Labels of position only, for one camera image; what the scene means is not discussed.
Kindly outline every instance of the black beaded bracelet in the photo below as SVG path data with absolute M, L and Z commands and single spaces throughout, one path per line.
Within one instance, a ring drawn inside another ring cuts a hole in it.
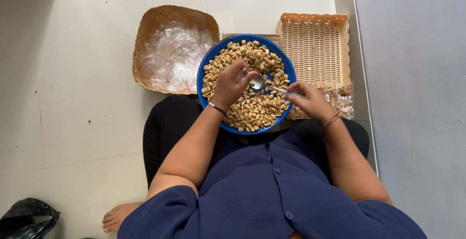
M 214 107 L 215 109 L 219 110 L 221 113 L 223 113 L 223 115 L 226 115 L 226 112 L 222 111 L 222 109 L 218 108 L 217 106 L 215 106 L 212 102 L 209 102 L 209 105 L 211 105 L 212 107 Z

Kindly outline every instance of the navy blue shirt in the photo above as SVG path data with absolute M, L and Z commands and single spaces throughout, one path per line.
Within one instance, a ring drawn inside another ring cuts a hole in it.
M 285 239 L 294 230 L 305 239 L 426 238 L 397 208 L 355 203 L 330 185 L 304 156 L 311 153 L 292 131 L 229 152 L 208 172 L 198 199 L 189 186 L 165 189 L 125 218 L 118 238 Z

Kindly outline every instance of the black plastic bag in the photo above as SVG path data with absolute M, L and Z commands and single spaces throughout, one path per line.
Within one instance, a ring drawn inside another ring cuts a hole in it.
M 37 217 L 46 220 L 35 222 Z M 59 217 L 60 212 L 41 200 L 17 201 L 0 219 L 0 239 L 41 239 L 54 228 Z

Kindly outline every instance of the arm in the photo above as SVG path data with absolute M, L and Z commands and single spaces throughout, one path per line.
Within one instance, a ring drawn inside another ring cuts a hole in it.
M 248 67 L 243 61 L 236 61 L 225 68 L 218 77 L 212 103 L 227 111 L 238 100 L 255 72 L 239 81 L 237 73 Z M 168 153 L 150 184 L 146 201 L 161 191 L 176 185 L 187 185 L 197 194 L 204 180 L 212 158 L 213 147 L 223 114 L 207 106 L 188 132 Z
M 321 92 L 311 85 L 302 81 L 296 82 L 288 87 L 288 91 L 294 89 L 306 98 L 290 96 L 288 99 L 310 117 L 325 124 L 335 113 Z M 385 187 L 354 144 L 343 121 L 338 118 L 325 128 L 325 133 L 330 174 L 335 187 L 340 188 L 355 202 L 374 199 L 393 205 Z

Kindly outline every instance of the forearm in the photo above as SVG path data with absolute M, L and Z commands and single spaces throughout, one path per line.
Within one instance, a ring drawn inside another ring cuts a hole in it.
M 326 147 L 333 184 L 355 202 L 375 199 L 393 204 L 382 182 L 359 151 L 345 124 L 337 119 L 326 128 Z
M 199 187 L 212 158 L 223 114 L 207 106 L 168 153 L 157 174 L 180 176 Z

